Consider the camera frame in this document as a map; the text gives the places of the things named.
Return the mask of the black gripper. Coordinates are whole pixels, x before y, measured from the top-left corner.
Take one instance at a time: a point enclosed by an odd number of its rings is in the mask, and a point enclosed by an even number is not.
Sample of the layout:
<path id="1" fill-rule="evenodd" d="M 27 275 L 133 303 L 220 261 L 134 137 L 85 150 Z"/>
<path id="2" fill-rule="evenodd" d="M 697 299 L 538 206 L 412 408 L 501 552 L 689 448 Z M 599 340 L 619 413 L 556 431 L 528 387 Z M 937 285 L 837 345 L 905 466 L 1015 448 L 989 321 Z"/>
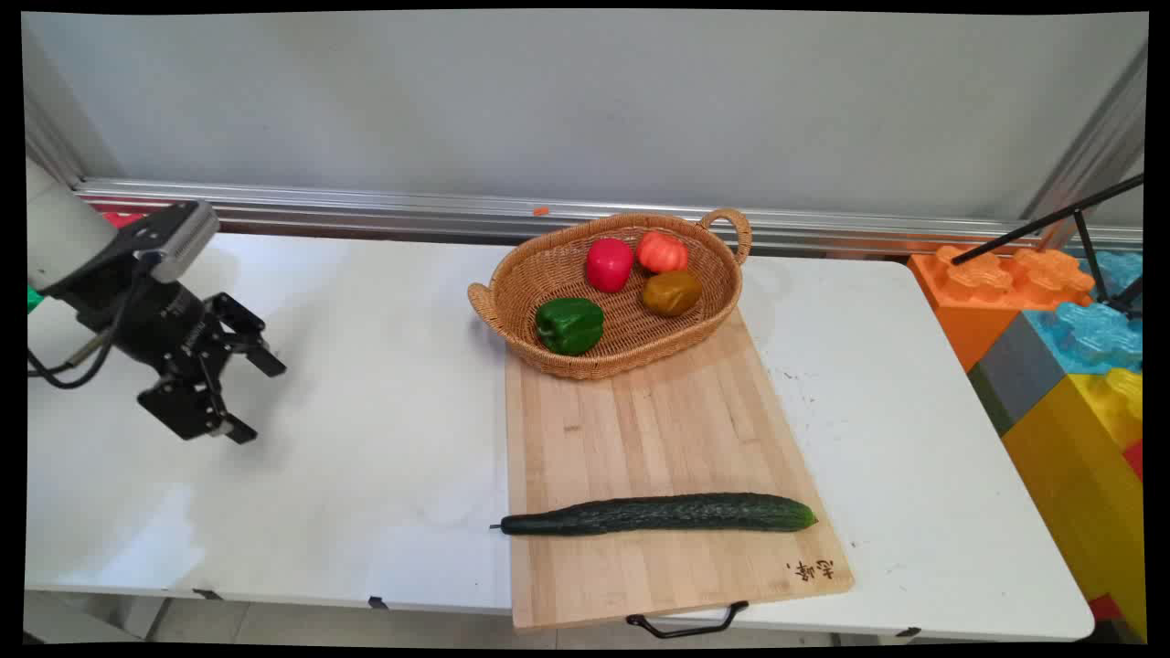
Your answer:
<path id="1" fill-rule="evenodd" d="M 223 362 L 209 357 L 209 342 L 243 355 L 267 377 L 287 371 L 263 337 L 264 322 L 226 292 L 201 300 L 180 282 L 87 277 L 77 281 L 77 321 L 99 341 L 95 366 L 117 348 L 160 375 L 138 393 L 138 404 L 184 440 L 226 436 L 248 444 L 259 437 L 227 409 Z"/>

